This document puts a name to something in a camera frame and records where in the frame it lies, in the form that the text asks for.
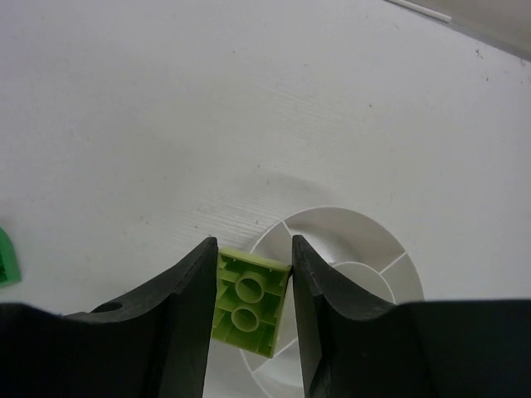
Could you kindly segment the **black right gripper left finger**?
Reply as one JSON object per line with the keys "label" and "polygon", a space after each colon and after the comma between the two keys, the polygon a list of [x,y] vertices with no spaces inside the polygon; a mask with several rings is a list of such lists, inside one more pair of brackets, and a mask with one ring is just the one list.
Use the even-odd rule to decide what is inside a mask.
{"label": "black right gripper left finger", "polygon": [[217,285],[217,240],[85,313],[1,307],[4,397],[199,397]]}

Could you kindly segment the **lime green lego brick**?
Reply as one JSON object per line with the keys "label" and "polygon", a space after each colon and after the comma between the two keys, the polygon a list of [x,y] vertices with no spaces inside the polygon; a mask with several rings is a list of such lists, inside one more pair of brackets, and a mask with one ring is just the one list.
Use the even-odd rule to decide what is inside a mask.
{"label": "lime green lego brick", "polygon": [[291,266],[229,247],[218,251],[211,337],[272,358]]}

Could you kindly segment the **white round divided container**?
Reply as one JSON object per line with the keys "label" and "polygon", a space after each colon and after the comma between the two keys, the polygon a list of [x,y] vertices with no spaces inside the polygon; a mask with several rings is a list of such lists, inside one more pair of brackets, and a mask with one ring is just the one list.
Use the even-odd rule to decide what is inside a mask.
{"label": "white round divided container", "polygon": [[[394,304],[424,299],[417,269],[402,244],[384,226],[356,211],[325,206],[297,212],[270,227],[246,249],[288,263],[294,235],[303,235],[334,269],[381,299]],[[303,396],[291,286],[274,356],[267,359],[243,351],[241,357],[261,396]]]}

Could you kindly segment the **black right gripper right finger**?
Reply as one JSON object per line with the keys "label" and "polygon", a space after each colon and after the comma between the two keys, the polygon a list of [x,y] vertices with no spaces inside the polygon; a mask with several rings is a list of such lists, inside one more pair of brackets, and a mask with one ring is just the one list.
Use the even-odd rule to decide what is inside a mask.
{"label": "black right gripper right finger", "polygon": [[395,305],[292,240],[295,313],[308,397],[527,397],[530,303]]}

